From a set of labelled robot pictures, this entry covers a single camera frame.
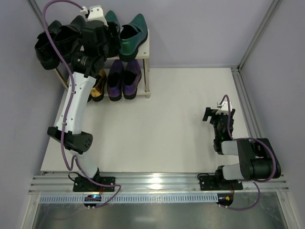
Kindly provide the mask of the black loafer shoe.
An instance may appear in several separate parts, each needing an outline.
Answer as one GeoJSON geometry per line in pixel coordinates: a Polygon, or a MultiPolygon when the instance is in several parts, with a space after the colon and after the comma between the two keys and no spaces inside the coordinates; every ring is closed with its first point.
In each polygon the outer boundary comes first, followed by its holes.
{"type": "MultiPolygon", "coordinates": [[[[48,27],[51,39],[54,40],[56,35],[60,32],[61,23],[58,20],[54,20],[48,27]]],[[[60,59],[54,51],[46,32],[42,32],[37,37],[34,49],[37,59],[41,63],[45,70],[52,70],[58,67],[60,59]]]]}
{"type": "Polygon", "coordinates": [[[71,63],[73,54],[81,47],[81,29],[85,23],[85,19],[78,15],[70,24],[62,25],[53,40],[66,63],[71,63]]]}

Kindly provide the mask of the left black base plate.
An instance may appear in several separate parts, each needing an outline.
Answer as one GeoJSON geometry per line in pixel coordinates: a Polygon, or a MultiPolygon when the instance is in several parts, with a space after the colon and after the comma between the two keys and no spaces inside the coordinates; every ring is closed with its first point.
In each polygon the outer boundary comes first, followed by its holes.
{"type": "Polygon", "coordinates": [[[76,177],[73,184],[73,192],[114,192],[115,177],[100,177],[93,179],[95,182],[106,185],[107,187],[98,186],[85,177],[76,177]]]}

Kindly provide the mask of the aluminium mounting rail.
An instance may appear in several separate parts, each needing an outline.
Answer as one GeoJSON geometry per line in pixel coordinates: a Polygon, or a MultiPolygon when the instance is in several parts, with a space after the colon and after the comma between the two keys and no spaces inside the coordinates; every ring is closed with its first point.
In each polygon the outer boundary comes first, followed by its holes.
{"type": "MultiPolygon", "coordinates": [[[[73,182],[68,172],[43,172],[33,177],[29,194],[71,193],[73,182]]],[[[122,193],[199,193],[196,173],[102,173],[115,177],[122,193]]]]}

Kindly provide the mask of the white two-tier shoe shelf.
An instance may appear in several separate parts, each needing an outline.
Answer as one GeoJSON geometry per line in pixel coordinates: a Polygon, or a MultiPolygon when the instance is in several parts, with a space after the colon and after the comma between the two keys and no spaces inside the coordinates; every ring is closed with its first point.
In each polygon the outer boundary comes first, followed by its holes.
{"type": "MultiPolygon", "coordinates": [[[[138,84],[137,89],[137,96],[145,96],[147,99],[151,97],[151,90],[150,90],[150,33],[148,30],[148,37],[146,41],[140,45],[138,49],[138,53],[136,55],[136,60],[138,61],[139,65],[142,66],[142,79],[138,84]]],[[[114,60],[118,60],[119,56],[112,57],[107,59],[106,67],[110,67],[114,60]]],[[[59,67],[52,70],[57,74],[58,79],[60,80],[61,84],[64,86],[65,90],[68,90],[67,79],[63,75],[64,70],[60,70],[59,67]]]]}

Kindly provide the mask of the right aluminium frame post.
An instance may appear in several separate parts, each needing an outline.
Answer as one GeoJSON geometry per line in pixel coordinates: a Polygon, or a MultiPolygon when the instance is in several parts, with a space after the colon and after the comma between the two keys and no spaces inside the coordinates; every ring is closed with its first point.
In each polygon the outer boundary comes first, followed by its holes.
{"type": "Polygon", "coordinates": [[[264,32],[266,31],[268,25],[270,24],[272,18],[276,14],[277,10],[279,9],[283,0],[273,0],[271,5],[268,7],[267,12],[263,16],[257,30],[255,31],[244,55],[241,58],[241,61],[237,67],[239,71],[243,69],[245,64],[247,63],[249,57],[251,56],[252,52],[254,51],[255,47],[257,46],[258,42],[262,38],[264,32]]]}

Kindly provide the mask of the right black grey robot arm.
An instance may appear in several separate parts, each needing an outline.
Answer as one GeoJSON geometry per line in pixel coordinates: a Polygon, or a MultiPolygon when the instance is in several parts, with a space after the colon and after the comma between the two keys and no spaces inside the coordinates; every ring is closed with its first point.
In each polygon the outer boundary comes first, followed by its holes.
{"type": "Polygon", "coordinates": [[[281,166],[267,138],[233,140],[235,110],[228,117],[220,109],[207,107],[203,121],[210,118],[214,129],[213,147],[219,155],[238,157],[238,163],[219,166],[215,173],[199,174],[201,190],[242,190],[241,180],[265,181],[281,176],[281,166]]]}

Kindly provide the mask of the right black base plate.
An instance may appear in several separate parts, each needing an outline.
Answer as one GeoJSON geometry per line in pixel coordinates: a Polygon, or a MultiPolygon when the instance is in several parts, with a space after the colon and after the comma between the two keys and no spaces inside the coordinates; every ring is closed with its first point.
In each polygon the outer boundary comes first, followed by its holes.
{"type": "Polygon", "coordinates": [[[243,190],[243,185],[238,180],[225,180],[215,174],[200,173],[197,179],[201,191],[243,190]]]}

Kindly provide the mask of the purple loafer shoe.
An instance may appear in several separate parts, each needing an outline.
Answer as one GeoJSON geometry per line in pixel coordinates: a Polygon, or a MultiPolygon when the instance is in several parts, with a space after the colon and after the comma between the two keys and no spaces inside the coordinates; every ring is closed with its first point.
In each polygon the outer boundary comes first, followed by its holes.
{"type": "Polygon", "coordinates": [[[142,71],[137,60],[128,62],[123,72],[122,92],[127,100],[137,95],[138,84],[142,78],[142,71]]]}
{"type": "Polygon", "coordinates": [[[115,60],[107,77],[107,92],[112,102],[119,101],[122,97],[123,71],[123,63],[120,60],[115,60]]]}

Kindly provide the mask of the gold loafer shoe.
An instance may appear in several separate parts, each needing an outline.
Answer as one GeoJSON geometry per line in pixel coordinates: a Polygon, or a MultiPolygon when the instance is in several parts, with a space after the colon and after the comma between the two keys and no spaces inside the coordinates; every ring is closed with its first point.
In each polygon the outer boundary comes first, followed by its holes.
{"type": "Polygon", "coordinates": [[[107,83],[107,76],[104,69],[101,69],[96,80],[96,84],[91,90],[91,99],[94,102],[99,102],[104,98],[105,85],[107,83]]]}

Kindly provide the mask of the green loafer shoe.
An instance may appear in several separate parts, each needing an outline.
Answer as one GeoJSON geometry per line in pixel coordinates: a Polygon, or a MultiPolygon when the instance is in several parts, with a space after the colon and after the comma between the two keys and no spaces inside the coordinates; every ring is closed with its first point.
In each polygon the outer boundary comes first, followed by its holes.
{"type": "MultiPolygon", "coordinates": [[[[109,21],[115,21],[115,22],[119,23],[119,20],[118,20],[116,14],[115,14],[112,10],[110,10],[110,11],[108,11],[108,12],[106,13],[105,18],[106,18],[107,22],[109,22],[109,21]]],[[[115,57],[115,56],[117,56],[118,54],[119,54],[119,51],[118,51],[118,52],[113,52],[112,49],[111,49],[111,45],[110,45],[110,47],[109,47],[109,52],[108,52],[108,57],[109,57],[109,58],[115,57]]]]}
{"type": "Polygon", "coordinates": [[[139,13],[130,23],[122,26],[119,34],[119,58],[122,62],[131,62],[138,54],[139,47],[147,40],[148,27],[145,17],[139,13]]]}

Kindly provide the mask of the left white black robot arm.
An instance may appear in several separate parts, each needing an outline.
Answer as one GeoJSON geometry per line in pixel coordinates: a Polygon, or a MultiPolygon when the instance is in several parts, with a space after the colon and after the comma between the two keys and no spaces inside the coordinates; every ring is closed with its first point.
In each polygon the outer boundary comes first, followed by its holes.
{"type": "Polygon", "coordinates": [[[69,88],[63,110],[55,126],[47,134],[60,143],[61,154],[69,171],[79,169],[78,186],[93,183],[101,186],[100,171],[88,154],[93,136],[82,130],[83,117],[89,95],[108,57],[117,55],[119,25],[113,21],[93,20],[80,29],[80,43],[66,64],[70,75],[69,88]]]}

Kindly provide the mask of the left aluminium frame post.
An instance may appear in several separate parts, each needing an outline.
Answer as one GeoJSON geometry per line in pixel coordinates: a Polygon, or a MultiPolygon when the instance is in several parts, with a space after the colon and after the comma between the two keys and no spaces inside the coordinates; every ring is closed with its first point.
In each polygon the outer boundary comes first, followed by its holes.
{"type": "Polygon", "coordinates": [[[27,3],[29,4],[34,16],[38,20],[41,27],[43,27],[43,17],[42,17],[42,11],[40,7],[38,6],[36,0],[27,0],[27,3]]]}

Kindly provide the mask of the right aluminium side rail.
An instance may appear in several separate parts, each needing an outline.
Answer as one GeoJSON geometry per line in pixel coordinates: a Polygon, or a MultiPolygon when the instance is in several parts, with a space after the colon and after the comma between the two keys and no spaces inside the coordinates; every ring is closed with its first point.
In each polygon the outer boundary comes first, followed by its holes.
{"type": "Polygon", "coordinates": [[[262,134],[258,125],[258,121],[255,117],[254,110],[250,102],[250,97],[242,78],[242,74],[237,67],[231,67],[231,73],[233,76],[248,134],[253,138],[261,138],[262,134]]]}

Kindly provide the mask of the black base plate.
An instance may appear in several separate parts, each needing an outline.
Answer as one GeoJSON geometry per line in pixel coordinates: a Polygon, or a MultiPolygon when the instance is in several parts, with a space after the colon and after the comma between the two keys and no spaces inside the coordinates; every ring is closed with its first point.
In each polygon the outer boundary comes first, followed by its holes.
{"type": "Polygon", "coordinates": [[[114,192],[115,177],[100,177],[93,179],[95,182],[106,185],[107,187],[98,186],[85,177],[76,177],[73,184],[73,192],[114,192]]]}
{"type": "Polygon", "coordinates": [[[225,180],[215,174],[200,173],[197,179],[201,191],[243,190],[243,185],[238,180],[225,180]]]}

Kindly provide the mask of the aluminium frame post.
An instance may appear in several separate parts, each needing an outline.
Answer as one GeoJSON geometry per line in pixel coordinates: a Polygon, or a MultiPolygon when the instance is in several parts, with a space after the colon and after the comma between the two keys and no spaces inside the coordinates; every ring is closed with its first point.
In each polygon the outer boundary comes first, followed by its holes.
{"type": "Polygon", "coordinates": [[[41,27],[43,27],[43,17],[42,17],[42,11],[40,7],[38,6],[36,0],[27,0],[27,3],[29,4],[34,16],[38,20],[41,27]]]}
{"type": "Polygon", "coordinates": [[[279,9],[283,0],[273,0],[271,5],[268,7],[267,12],[263,16],[257,30],[255,31],[244,55],[241,58],[241,61],[237,67],[239,71],[243,69],[245,64],[247,63],[249,57],[251,56],[252,52],[254,51],[255,47],[257,46],[258,42],[262,38],[264,32],[266,31],[268,25],[270,24],[272,18],[276,14],[277,10],[279,9]]]}

